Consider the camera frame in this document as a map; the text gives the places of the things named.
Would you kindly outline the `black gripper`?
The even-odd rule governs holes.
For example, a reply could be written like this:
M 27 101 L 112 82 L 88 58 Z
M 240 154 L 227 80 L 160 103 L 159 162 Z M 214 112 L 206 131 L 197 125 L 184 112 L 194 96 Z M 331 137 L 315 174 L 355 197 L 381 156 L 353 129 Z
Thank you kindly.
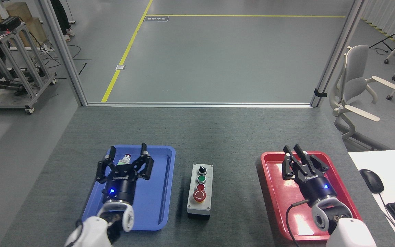
M 115 156 L 116 147 L 112 146 L 109 154 L 97 164 L 97 182 L 106 182 L 105 189 L 102 191 L 102 203 L 108 200 L 121 200 L 133 205 L 137 179 L 149 180 L 154 160 L 147 151 L 145 143 L 142 143 L 140 156 L 132 163 L 133 169 L 119 172 L 119 169 L 114 164 Z M 105 175 L 106 167 L 109 167 L 111 170 L 108 177 Z
M 324 176 L 329 166 L 317 156 L 303 151 L 299 144 L 294 146 L 294 150 L 300 161 L 295 158 L 288 145 L 283 148 L 285 153 L 282 162 L 283 179 L 287 181 L 294 179 L 293 176 L 295 176 L 295 182 L 304 199 L 308 200 L 309 207 L 326 198 L 337 197 L 336 191 Z

